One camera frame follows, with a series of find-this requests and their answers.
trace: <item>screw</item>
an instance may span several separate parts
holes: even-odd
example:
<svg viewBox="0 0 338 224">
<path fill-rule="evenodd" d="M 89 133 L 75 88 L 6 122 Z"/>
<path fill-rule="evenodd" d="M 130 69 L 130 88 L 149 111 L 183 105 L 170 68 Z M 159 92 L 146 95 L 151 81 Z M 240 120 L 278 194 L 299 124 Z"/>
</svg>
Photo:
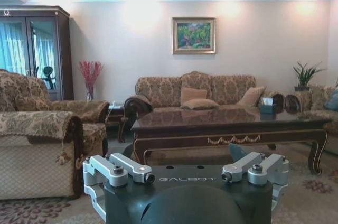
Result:
<svg viewBox="0 0 338 224">
<path fill-rule="evenodd" d="M 144 177 L 146 183 L 153 183 L 155 181 L 155 175 L 152 173 L 147 173 Z"/>
<path fill-rule="evenodd" d="M 114 166 L 112 168 L 112 171 L 114 172 L 115 175 L 121 175 L 121 174 L 123 174 L 123 167 L 121 167 L 121 166 Z"/>
<path fill-rule="evenodd" d="M 232 175 L 229 172 L 224 172 L 221 174 L 221 178 L 225 183 L 230 183 L 232 180 Z"/>
<path fill-rule="evenodd" d="M 254 164 L 254 165 L 252 166 L 252 169 L 253 169 L 255 172 L 257 172 L 257 173 L 261 173 L 261 172 L 263 171 L 263 167 L 262 167 L 261 165 L 259 165 L 259 164 Z"/>
</svg>

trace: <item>white wall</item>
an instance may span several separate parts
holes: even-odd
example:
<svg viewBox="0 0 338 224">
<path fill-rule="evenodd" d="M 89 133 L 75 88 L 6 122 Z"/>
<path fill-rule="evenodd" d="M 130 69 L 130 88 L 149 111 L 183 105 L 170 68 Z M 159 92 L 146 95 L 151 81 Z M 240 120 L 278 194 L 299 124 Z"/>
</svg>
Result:
<svg viewBox="0 0 338 224">
<path fill-rule="evenodd" d="M 327 75 L 327 84 L 333 86 L 338 79 L 338 0 L 331 0 Z"/>
<path fill-rule="evenodd" d="M 259 85 L 293 91 L 292 66 L 299 60 L 328 62 L 330 1 L 286 2 L 111 2 L 66 8 L 76 99 L 85 97 L 80 60 L 105 68 L 96 98 L 124 101 L 142 76 L 180 76 L 192 70 L 210 74 L 252 74 Z M 216 55 L 172 55 L 171 18 L 217 18 Z M 313 82 L 326 83 L 326 72 Z"/>
</svg>

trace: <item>floor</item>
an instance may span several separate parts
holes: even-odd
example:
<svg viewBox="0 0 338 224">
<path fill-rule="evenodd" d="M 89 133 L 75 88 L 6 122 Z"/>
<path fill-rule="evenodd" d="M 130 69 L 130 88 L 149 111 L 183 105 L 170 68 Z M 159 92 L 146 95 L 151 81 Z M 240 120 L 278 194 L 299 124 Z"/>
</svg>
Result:
<svg viewBox="0 0 338 224">
<path fill-rule="evenodd" d="M 132 135 L 126 135 L 126 143 L 118 143 L 117 132 L 108 131 L 109 152 L 129 151 Z M 266 155 L 279 153 L 290 160 L 289 187 L 276 210 L 273 224 L 336 224 L 338 223 L 338 157 L 324 153 L 321 160 L 323 173 L 311 175 L 307 168 L 309 146 L 305 144 L 277 145 L 275 151 L 267 146 L 245 146 L 246 151 L 262 152 Z M 226 147 L 191 151 L 155 152 L 150 165 L 175 165 L 231 163 Z M 90 198 L 80 199 L 46 198 L 0 201 L 1 224 L 103 224 L 94 211 Z"/>
</svg>

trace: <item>sofa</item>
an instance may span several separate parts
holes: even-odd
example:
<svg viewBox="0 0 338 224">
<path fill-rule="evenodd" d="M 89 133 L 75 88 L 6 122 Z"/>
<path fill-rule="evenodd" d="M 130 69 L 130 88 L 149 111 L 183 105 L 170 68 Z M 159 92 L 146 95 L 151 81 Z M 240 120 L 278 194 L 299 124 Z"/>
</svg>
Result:
<svg viewBox="0 0 338 224">
<path fill-rule="evenodd" d="M 48 106 L 38 111 L 28 102 L 18 111 L 22 98 Z M 0 71 L 0 200 L 79 197 L 82 161 L 107 151 L 108 106 L 105 101 L 50 102 L 42 80 Z"/>
<path fill-rule="evenodd" d="M 125 101 L 125 114 L 135 120 L 150 112 L 179 111 L 181 89 L 207 90 L 207 98 L 220 105 L 220 109 L 234 109 L 236 103 L 250 87 L 256 86 L 256 79 L 250 75 L 212 76 L 193 71 L 180 77 L 142 77 L 135 86 L 135 95 Z M 278 109 L 284 106 L 284 96 L 275 91 L 265 91 L 264 97 L 273 97 Z"/>
<path fill-rule="evenodd" d="M 309 85 L 310 91 L 295 92 L 286 96 L 288 108 L 299 112 L 299 118 L 328 118 L 331 123 L 325 129 L 332 135 L 338 135 L 338 112 L 327 110 L 324 104 L 329 100 L 336 87 Z"/>
</svg>

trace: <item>painting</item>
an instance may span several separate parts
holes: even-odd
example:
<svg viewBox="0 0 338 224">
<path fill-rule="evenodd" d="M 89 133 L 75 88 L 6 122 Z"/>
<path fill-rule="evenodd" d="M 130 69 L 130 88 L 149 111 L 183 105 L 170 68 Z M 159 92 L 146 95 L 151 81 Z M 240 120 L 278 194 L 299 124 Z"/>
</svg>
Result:
<svg viewBox="0 0 338 224">
<path fill-rule="evenodd" d="M 173 54 L 215 54 L 215 18 L 173 18 Z"/>
</svg>

